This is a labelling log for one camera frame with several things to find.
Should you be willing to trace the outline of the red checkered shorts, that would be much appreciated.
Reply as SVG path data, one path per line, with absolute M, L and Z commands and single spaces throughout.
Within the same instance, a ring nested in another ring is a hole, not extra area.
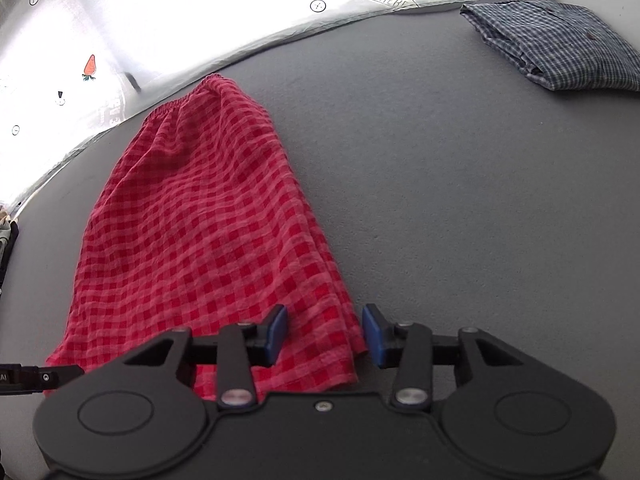
M 356 382 L 364 350 L 352 300 L 267 111 L 206 77 L 145 118 L 82 238 L 73 298 L 50 366 L 94 370 L 156 335 L 288 310 L 259 394 Z

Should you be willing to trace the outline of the folded blue plaid shirt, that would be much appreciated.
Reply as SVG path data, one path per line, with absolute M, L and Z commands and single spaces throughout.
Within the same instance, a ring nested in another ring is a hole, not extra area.
M 488 47 L 549 91 L 639 90 L 639 51 L 583 6 L 477 2 L 460 14 Z

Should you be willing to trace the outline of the white carrot-print curtain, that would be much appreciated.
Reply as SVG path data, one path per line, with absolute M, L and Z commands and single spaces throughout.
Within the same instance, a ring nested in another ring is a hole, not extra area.
M 1 203 L 78 146 L 243 54 L 466 0 L 1 0 Z

